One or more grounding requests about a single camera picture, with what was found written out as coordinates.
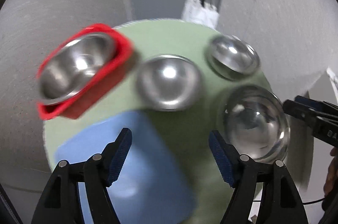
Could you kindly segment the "person's hand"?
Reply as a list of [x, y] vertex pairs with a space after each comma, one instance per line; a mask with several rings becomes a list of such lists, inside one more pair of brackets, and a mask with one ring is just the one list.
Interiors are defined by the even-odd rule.
[[328, 174], [323, 187], [325, 197], [332, 191], [335, 181], [337, 180], [337, 154], [338, 149], [334, 147], [330, 152], [330, 156], [332, 156], [333, 159], [328, 167]]

